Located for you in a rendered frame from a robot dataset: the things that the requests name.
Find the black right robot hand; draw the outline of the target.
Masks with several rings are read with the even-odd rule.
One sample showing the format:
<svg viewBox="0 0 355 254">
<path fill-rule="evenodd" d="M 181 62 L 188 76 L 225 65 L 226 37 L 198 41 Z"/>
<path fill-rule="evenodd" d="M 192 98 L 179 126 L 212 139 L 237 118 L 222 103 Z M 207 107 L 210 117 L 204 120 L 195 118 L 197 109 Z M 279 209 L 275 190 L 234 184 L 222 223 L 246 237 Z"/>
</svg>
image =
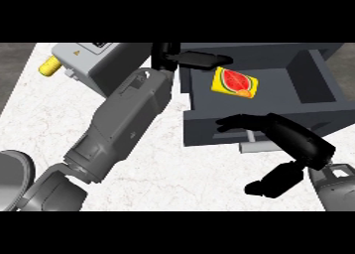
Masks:
<svg viewBox="0 0 355 254">
<path fill-rule="evenodd" d="M 216 121 L 219 132 L 244 128 L 262 131 L 266 137 L 293 157 L 266 176 L 246 185 L 246 194 L 279 197 L 303 180 L 303 169 L 321 171 L 328 165 L 336 147 L 302 125 L 275 113 L 237 114 Z"/>
</svg>

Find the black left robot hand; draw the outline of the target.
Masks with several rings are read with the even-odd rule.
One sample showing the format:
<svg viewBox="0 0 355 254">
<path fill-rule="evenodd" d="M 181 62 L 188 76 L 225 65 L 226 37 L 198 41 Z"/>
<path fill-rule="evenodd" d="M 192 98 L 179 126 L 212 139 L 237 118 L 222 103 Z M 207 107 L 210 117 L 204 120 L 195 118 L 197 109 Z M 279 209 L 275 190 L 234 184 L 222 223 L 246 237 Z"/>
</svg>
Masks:
<svg viewBox="0 0 355 254">
<path fill-rule="evenodd" d="M 151 47 L 151 67 L 157 70 L 175 71 L 179 66 L 212 70 L 232 63 L 234 59 L 223 55 L 182 52 L 179 43 L 154 43 Z"/>
</svg>

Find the dark grey open drawer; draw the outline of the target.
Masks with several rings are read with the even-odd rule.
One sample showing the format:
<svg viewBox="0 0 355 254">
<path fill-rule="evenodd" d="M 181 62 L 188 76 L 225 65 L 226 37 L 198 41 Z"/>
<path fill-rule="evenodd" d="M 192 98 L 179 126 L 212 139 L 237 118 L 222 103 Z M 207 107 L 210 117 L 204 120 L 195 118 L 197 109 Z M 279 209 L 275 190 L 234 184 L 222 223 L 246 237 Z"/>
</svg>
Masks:
<svg viewBox="0 0 355 254">
<path fill-rule="evenodd" d="M 182 91 L 191 95 L 191 111 L 228 115 L 294 111 L 300 105 L 339 100 L 336 80 L 325 61 L 339 43 L 185 43 L 185 51 L 229 56 L 228 69 L 260 81 L 256 97 L 240 98 L 212 90 L 210 71 L 181 70 Z"/>
</svg>

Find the dark grey drawer front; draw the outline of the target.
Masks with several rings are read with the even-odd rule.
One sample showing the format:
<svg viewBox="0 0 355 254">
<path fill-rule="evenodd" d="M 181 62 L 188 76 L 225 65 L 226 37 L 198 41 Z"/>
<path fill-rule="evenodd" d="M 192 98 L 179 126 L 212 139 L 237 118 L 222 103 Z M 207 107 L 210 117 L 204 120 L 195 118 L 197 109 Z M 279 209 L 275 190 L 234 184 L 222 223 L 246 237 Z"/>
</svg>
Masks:
<svg viewBox="0 0 355 254">
<path fill-rule="evenodd" d="M 355 101 L 265 105 L 254 99 L 241 98 L 183 112 L 183 144 L 204 146 L 247 142 L 246 130 L 219 133 L 216 121 L 241 113 L 266 115 L 271 112 L 309 128 L 321 137 L 355 124 Z"/>
</svg>

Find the yellow cup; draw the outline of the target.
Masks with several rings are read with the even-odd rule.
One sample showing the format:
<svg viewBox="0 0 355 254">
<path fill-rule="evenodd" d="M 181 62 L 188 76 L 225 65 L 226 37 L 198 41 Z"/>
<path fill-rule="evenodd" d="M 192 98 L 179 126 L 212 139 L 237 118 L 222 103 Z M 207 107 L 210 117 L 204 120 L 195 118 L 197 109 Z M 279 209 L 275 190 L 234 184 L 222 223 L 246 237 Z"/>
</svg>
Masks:
<svg viewBox="0 0 355 254">
<path fill-rule="evenodd" d="M 61 66 L 62 63 L 59 59 L 55 56 L 51 56 L 39 67 L 39 73 L 43 76 L 52 76 L 55 72 L 59 70 Z"/>
</svg>

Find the yellow watermelon print box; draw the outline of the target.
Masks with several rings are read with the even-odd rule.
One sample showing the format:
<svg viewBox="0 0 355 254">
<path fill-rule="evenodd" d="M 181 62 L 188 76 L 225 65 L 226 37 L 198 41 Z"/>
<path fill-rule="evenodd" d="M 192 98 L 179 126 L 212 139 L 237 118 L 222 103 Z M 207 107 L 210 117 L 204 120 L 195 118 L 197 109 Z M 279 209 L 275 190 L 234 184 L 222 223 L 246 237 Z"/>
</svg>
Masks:
<svg viewBox="0 0 355 254">
<path fill-rule="evenodd" d="M 213 77 L 212 90 L 228 95 L 253 98 L 257 94 L 260 81 L 223 67 L 217 67 Z"/>
</svg>

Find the grey box appliance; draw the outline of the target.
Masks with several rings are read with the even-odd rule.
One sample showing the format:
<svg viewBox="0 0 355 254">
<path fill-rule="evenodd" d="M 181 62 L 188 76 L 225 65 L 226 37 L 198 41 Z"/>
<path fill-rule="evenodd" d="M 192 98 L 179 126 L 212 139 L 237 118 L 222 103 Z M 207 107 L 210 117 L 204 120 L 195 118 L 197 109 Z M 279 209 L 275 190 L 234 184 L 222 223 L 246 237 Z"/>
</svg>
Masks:
<svg viewBox="0 0 355 254">
<path fill-rule="evenodd" d="M 65 75 L 108 98 L 147 61 L 151 43 L 58 43 L 52 54 Z"/>
</svg>

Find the grey rounded shape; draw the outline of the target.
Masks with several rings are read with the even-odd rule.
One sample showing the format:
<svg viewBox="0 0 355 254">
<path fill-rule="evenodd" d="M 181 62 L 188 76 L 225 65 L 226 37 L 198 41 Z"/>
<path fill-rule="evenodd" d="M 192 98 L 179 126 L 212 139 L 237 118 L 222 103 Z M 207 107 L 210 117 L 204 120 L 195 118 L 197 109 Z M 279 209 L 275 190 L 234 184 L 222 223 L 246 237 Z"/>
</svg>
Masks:
<svg viewBox="0 0 355 254">
<path fill-rule="evenodd" d="M 0 211 L 15 211 L 36 177 L 30 156 L 15 150 L 0 151 Z"/>
</svg>

